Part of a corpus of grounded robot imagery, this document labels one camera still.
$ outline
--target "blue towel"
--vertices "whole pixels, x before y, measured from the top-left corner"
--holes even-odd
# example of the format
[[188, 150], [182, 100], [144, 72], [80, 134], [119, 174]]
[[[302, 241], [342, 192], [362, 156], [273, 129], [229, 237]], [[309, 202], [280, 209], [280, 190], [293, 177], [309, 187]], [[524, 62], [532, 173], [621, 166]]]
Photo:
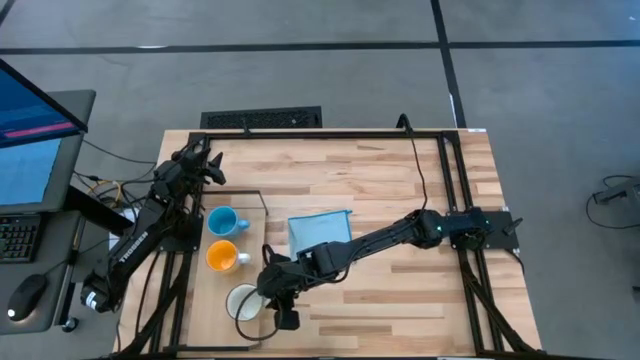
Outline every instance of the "blue towel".
[[293, 261], [298, 252], [331, 241], [351, 241], [351, 210], [289, 218], [289, 252]]

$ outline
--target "monitor screen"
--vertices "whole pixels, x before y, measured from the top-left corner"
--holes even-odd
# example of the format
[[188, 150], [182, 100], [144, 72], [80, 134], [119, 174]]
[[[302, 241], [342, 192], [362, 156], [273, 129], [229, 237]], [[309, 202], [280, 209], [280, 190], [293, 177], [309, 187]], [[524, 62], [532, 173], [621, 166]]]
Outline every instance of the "monitor screen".
[[0, 60], [0, 148], [80, 131], [86, 125]]

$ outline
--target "keyboard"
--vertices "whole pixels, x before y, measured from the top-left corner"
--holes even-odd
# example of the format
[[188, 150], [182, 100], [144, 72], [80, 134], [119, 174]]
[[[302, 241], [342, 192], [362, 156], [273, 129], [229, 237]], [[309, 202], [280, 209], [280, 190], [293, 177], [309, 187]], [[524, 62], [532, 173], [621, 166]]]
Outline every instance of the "keyboard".
[[40, 215], [0, 216], [0, 264], [33, 262], [40, 221]]

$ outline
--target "wooden table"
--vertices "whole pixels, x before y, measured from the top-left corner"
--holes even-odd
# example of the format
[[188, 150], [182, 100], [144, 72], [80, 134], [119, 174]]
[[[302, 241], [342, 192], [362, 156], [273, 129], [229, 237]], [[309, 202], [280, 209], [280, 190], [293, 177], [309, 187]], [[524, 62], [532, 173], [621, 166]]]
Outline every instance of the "wooden table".
[[[173, 151], [182, 148], [189, 132], [166, 131], [158, 162], [169, 159]], [[505, 203], [487, 133], [459, 130], [459, 134], [475, 205], [485, 210], [502, 208]], [[448, 203], [436, 141], [416, 139], [415, 143], [427, 182], [427, 208], [445, 213]], [[351, 209], [355, 238], [391, 224], [419, 208], [423, 201], [413, 150], [407, 139], [215, 140], [211, 147], [212, 156], [224, 152], [222, 169], [227, 185], [206, 188], [262, 191], [269, 208], [266, 242], [284, 254], [289, 253], [289, 217]], [[448, 156], [451, 168], [455, 169], [451, 148]], [[462, 204], [458, 176], [455, 171], [452, 173], [458, 203]], [[234, 207], [259, 206], [256, 197], [248, 196], [226, 195], [203, 201], [209, 206], [218, 203]], [[496, 305], [522, 338], [539, 348], [520, 265], [502, 250], [488, 250], [485, 254]], [[135, 316], [151, 257], [130, 280], [120, 322], [123, 346], [133, 338]], [[151, 277], [143, 323], [157, 303], [163, 261], [164, 255]], [[190, 332], [197, 331], [199, 321], [207, 321], [197, 316], [192, 318], [191, 314], [197, 267], [195, 263], [191, 266], [181, 344], [189, 345]], [[473, 342], [462, 289], [457, 256], [447, 241], [430, 250], [396, 246], [359, 261], [343, 283], [320, 286], [301, 294], [296, 302], [301, 317], [299, 330], [281, 331], [250, 353], [201, 355], [470, 355], [474, 353]], [[479, 303], [478, 309], [485, 347], [490, 349], [486, 313]], [[260, 331], [264, 334], [273, 329], [273, 320], [271, 311], [263, 315]], [[172, 318], [171, 309], [165, 317], [163, 345], [168, 344]]]

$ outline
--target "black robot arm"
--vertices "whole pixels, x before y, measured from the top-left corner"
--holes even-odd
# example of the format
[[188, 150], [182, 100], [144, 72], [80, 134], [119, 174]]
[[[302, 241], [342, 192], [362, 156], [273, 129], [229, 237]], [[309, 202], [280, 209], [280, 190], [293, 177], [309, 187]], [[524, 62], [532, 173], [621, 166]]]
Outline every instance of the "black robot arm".
[[465, 236], [482, 239], [491, 225], [480, 208], [442, 216], [433, 210], [415, 210], [390, 226], [350, 242], [327, 242], [298, 252], [298, 260], [274, 254], [268, 245], [263, 248], [267, 266], [258, 276], [258, 294], [271, 299], [268, 307], [277, 311], [281, 329], [299, 326], [293, 311], [294, 299], [302, 292], [325, 283], [344, 280], [351, 264], [399, 244], [411, 244], [421, 249], [438, 246], [444, 237]]
[[118, 309], [129, 278], [162, 240], [174, 237], [180, 241], [194, 231], [197, 214], [185, 210], [185, 199], [208, 184], [207, 178], [220, 185], [226, 182], [220, 170], [222, 153], [207, 162], [210, 150], [195, 151], [195, 145], [173, 153], [154, 172], [136, 223], [111, 249], [107, 266], [96, 267], [85, 278], [80, 293], [84, 305], [100, 313]]

